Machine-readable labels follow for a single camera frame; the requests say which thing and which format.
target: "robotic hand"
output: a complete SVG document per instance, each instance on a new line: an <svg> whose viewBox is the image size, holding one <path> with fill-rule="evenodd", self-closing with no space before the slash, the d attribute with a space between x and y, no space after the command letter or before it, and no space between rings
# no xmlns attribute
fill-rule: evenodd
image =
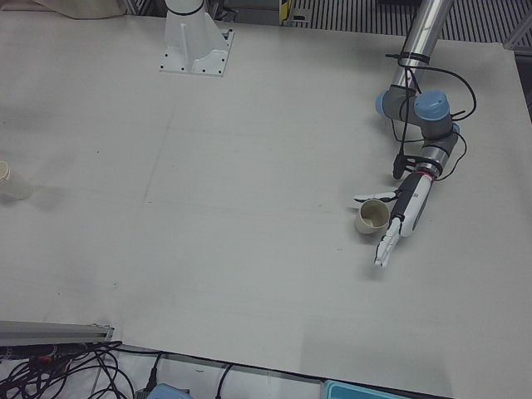
<svg viewBox="0 0 532 399"><path fill-rule="evenodd" d="M377 246L375 265L385 268L399 238L408 237L414 232L428 199L432 181L433 177L428 173L414 172L408 175L399 189L395 191L375 195L358 195L354 198L357 202L370 199L382 202L397 201L390 214L388 230Z"/></svg>

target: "white tabletop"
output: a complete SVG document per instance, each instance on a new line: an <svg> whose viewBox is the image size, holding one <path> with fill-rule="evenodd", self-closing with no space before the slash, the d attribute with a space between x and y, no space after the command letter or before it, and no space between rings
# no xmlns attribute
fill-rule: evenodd
<svg viewBox="0 0 532 399"><path fill-rule="evenodd" d="M0 319L462 399L532 392L532 131L500 45L438 43L431 64L478 96L470 152L378 270L347 205L397 187L373 102L402 38L235 25L225 77L203 78L159 72L163 19L0 26L0 160L37 185L1 203ZM452 78L421 85L470 106Z"/></svg>

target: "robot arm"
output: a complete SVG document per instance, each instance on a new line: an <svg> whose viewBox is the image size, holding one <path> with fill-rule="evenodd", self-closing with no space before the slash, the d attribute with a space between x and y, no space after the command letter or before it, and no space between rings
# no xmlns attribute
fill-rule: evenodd
<svg viewBox="0 0 532 399"><path fill-rule="evenodd" d="M400 237L414 232L425 207L432 183L443 172L457 142L458 125L453 123L449 103L442 91L416 95L417 82L428 65L436 41L454 1L423 0L401 53L397 72L387 91L376 100L377 112L397 121L419 126L424 138L421 152L407 156L401 151L394 162L393 176L412 172L396 190L387 233L377 247L375 264L385 267Z"/></svg>

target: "blue container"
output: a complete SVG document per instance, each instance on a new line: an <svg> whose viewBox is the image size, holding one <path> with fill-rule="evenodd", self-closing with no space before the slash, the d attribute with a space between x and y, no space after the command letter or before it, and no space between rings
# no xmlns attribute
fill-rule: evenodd
<svg viewBox="0 0 532 399"><path fill-rule="evenodd" d="M391 393L375 391L373 389L357 387L327 380L323 383L322 399L408 399Z"/></svg>

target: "paper cup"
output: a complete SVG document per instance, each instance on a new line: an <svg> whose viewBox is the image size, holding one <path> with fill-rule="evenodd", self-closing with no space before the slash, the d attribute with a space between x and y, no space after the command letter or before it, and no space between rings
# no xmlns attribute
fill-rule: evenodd
<svg viewBox="0 0 532 399"><path fill-rule="evenodd" d="M362 234L371 234L388 225L390 210L382 201L369 199L365 201L357 213L355 229Z"/></svg>
<svg viewBox="0 0 532 399"><path fill-rule="evenodd" d="M0 194L17 200L25 200L32 195L33 187L26 183L17 172L11 170L7 162L0 161Z"/></svg>

